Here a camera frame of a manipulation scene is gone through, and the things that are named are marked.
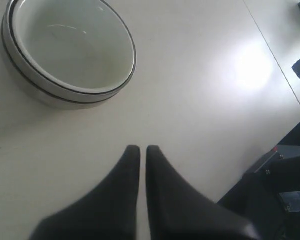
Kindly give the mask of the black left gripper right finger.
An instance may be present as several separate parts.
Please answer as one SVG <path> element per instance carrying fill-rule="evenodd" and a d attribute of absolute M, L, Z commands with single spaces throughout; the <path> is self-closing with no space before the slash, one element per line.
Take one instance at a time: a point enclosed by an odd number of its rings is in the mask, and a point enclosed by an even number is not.
<path fill-rule="evenodd" d="M 247 219 L 206 198 L 157 145 L 146 150 L 146 199 L 153 240 L 260 240 Z"/>

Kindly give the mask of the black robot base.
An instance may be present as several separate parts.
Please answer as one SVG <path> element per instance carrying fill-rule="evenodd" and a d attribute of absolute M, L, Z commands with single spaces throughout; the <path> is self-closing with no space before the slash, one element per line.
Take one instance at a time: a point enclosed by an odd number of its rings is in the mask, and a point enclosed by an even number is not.
<path fill-rule="evenodd" d="M 300 123 L 218 204 L 250 220 L 263 240 L 300 240 Z"/>

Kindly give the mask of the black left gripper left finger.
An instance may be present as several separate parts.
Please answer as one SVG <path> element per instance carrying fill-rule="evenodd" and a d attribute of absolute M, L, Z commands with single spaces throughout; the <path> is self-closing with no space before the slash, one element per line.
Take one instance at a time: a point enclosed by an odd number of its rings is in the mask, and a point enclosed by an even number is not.
<path fill-rule="evenodd" d="M 135 240 L 141 150 L 126 147 L 122 157 L 86 196 L 43 219 L 32 240 Z"/>

